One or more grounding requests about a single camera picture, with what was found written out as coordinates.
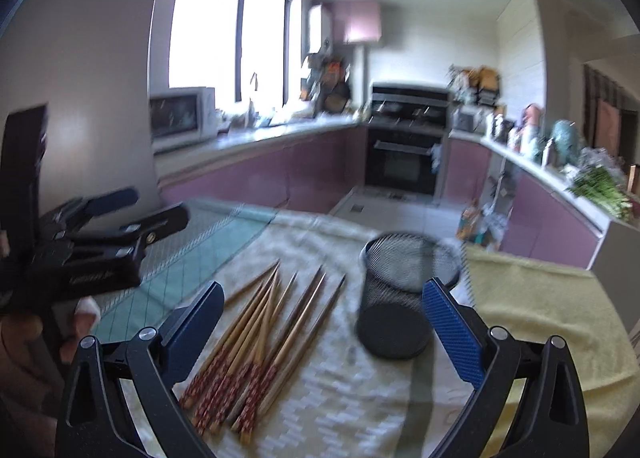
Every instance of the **kitchen utensil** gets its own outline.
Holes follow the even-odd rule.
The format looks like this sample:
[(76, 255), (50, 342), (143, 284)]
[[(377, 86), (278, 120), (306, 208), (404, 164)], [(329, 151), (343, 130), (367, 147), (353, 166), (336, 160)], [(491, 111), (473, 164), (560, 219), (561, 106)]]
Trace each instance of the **kitchen utensil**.
[(372, 354), (387, 359), (419, 355), (431, 339), (420, 305), (422, 285), (433, 276), (449, 288), (460, 278), (452, 249), (415, 234), (385, 234), (369, 242), (356, 332)]

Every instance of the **yellow towel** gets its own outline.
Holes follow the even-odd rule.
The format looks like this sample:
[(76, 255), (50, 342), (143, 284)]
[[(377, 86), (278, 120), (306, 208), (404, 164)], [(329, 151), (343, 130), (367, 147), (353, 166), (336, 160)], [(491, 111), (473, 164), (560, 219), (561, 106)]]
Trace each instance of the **yellow towel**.
[[(598, 279), (581, 268), (473, 246), (467, 247), (467, 259), (474, 307), (487, 326), (504, 326), (526, 341), (544, 343), (554, 334), (565, 338), (587, 409), (590, 456), (604, 456), (640, 404), (640, 368)], [(518, 380), (511, 390), (483, 457), (500, 449), (523, 386)]]

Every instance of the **oven door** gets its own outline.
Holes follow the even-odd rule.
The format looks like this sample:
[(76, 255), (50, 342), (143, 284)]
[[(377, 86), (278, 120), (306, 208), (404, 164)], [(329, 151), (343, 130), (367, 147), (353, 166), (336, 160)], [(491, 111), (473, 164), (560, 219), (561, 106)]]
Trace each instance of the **oven door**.
[(369, 130), (366, 185), (434, 196), (442, 138)]

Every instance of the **blue gripper pad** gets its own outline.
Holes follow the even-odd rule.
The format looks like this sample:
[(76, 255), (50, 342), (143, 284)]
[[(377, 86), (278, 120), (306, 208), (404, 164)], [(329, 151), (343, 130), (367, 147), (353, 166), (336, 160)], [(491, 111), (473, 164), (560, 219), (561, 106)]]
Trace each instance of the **blue gripper pad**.
[(424, 284), (422, 309), (425, 317), (436, 330), (458, 376), (477, 390), (484, 381), (482, 346), (454, 303), (455, 300), (448, 297), (433, 279)]

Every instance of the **red patterned chopstick handle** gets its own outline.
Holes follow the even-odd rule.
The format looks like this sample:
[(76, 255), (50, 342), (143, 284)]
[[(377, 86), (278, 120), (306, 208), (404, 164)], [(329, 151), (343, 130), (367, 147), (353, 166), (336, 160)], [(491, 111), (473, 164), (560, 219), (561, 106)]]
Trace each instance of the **red patterned chopstick handle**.
[(202, 402), (196, 409), (196, 413), (194, 415), (194, 419), (196, 421), (196, 430), (202, 435), (207, 425), (209, 425), (209, 421), (211, 420), (211, 409), (214, 409), (214, 406), (218, 403), (218, 390), (222, 385), (222, 382), (226, 378), (226, 371), (229, 369), (229, 362), (225, 361), (216, 376), (211, 381), (209, 389), (205, 394)]
[(277, 373), (278, 367), (270, 366), (262, 380), (256, 380), (255, 384), (252, 383), (250, 385), (244, 409), (238, 418), (238, 425), (241, 432), (251, 432), (254, 430), (255, 415), (258, 409), (258, 404), (269, 390), (269, 387)]
[(193, 380), (188, 385), (187, 389), (184, 390), (184, 393), (180, 397), (180, 405), (182, 407), (185, 406), (185, 404), (186, 404), (186, 402), (187, 402), (187, 400), (189, 398), (193, 398), (194, 400), (197, 400), (198, 397), (202, 394), (202, 392), (204, 391), (204, 389), (207, 386), (207, 383), (208, 383), (209, 379), (218, 370), (220, 362), (222, 362), (222, 359), (225, 357), (225, 353), (226, 352), (220, 350), (216, 354), (216, 356), (213, 357), (213, 360), (209, 363), (209, 365), (206, 367), (206, 369), (198, 372), (196, 374), (196, 376), (193, 377)]
[(231, 405), (236, 400), (236, 397), (238, 396), (240, 388), (242, 388), (242, 385), (244, 384), (244, 381), (246, 380), (246, 377), (249, 374), (249, 371), (251, 370), (253, 374), (253, 369), (255, 367), (256, 367), (256, 364), (251, 364), (250, 362), (247, 362), (236, 373), (233, 384), (231, 385), (230, 388), (226, 390), (225, 396), (222, 398), (222, 402), (218, 406), (218, 410), (216, 411), (216, 414), (213, 417), (213, 424), (222, 425), (222, 423), (225, 421), (226, 415), (229, 409), (231, 408)]

